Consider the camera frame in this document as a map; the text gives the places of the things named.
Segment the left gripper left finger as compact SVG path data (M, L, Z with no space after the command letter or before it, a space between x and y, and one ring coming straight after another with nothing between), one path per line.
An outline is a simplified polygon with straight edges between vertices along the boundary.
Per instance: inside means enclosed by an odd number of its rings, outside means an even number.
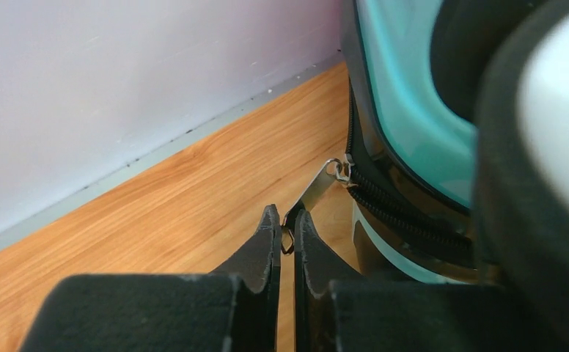
M274 351L282 231L274 205L206 274L79 274L45 298L22 351Z

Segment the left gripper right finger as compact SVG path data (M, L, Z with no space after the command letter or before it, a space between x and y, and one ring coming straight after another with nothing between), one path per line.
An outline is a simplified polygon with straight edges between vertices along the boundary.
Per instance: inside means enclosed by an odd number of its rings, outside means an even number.
M297 351L569 351L506 290L362 276L305 210L294 257Z

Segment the silver zipper pull tab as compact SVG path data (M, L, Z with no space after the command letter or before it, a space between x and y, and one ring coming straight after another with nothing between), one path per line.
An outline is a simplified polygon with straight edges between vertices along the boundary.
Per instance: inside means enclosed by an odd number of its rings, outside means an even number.
M295 222L302 210L311 211L333 183L339 183L346 188L355 186L351 181L353 162L350 159L350 155L345 154L345 157L344 161L338 158L329 158L301 193L294 205L284 215L281 228L283 233L288 236L288 239L283 239L281 242L282 254L289 255L294 252Z

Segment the pink and teal kids suitcase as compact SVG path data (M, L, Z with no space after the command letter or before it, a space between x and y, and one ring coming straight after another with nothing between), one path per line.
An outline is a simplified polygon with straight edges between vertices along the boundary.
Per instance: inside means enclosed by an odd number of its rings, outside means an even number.
M569 344L569 1L344 1L359 263Z

